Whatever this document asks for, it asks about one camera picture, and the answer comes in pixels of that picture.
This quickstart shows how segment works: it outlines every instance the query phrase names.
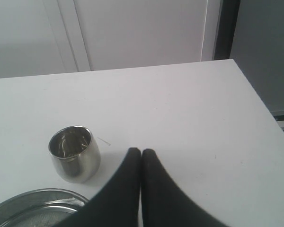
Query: metal cup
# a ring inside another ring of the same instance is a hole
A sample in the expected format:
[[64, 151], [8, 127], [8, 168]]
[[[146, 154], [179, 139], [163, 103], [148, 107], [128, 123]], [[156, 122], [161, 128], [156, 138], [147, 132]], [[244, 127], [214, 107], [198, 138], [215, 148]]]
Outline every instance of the metal cup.
[[65, 181], [82, 183], [100, 166], [100, 152], [91, 132], [83, 126], [71, 126], [57, 132], [48, 145], [53, 165]]

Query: white table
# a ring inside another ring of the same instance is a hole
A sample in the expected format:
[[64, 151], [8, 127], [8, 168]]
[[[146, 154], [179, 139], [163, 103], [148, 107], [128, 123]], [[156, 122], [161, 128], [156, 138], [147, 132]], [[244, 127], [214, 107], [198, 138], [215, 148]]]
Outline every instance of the white table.
[[[48, 154], [70, 125], [102, 154], [86, 184], [63, 181]], [[0, 202], [40, 188], [91, 198], [129, 147], [155, 149], [226, 224], [284, 227], [284, 134], [233, 60], [0, 79]]]

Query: white wall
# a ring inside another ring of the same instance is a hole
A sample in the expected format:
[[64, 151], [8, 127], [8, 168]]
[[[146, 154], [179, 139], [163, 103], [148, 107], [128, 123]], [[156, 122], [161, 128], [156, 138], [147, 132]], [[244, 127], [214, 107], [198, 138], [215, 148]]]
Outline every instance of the white wall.
[[0, 0], [0, 78], [67, 72], [42, 0]]
[[284, 114], [284, 0], [241, 0], [231, 58], [273, 114]]
[[200, 61], [207, 2], [210, 56], [220, 0], [75, 0], [92, 70]]

